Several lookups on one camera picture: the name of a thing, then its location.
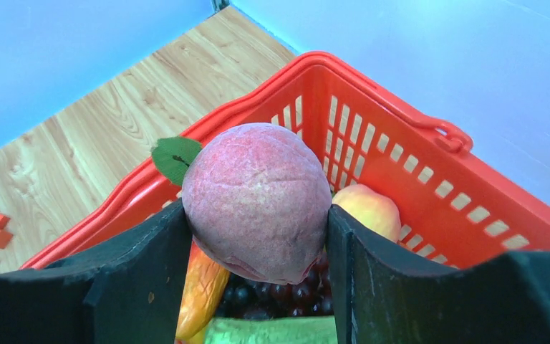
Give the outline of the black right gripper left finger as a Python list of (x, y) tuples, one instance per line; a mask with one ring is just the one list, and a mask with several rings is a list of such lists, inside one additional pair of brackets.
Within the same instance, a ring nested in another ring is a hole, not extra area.
[(43, 269), (0, 274), (0, 343), (173, 343), (191, 243), (176, 201)]

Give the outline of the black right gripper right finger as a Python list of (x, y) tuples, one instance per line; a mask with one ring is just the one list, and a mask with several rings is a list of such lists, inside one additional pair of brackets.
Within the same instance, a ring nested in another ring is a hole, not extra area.
[(340, 343), (550, 343), (550, 252), (453, 269), (333, 206), (327, 256)]

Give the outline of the pink peach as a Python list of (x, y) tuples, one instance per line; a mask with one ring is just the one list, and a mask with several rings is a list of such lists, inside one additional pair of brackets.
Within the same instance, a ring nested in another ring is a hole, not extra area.
[(289, 129), (237, 125), (207, 145), (181, 136), (151, 150), (181, 187), (195, 243), (231, 272), (298, 284), (324, 248), (332, 194), (315, 153)]

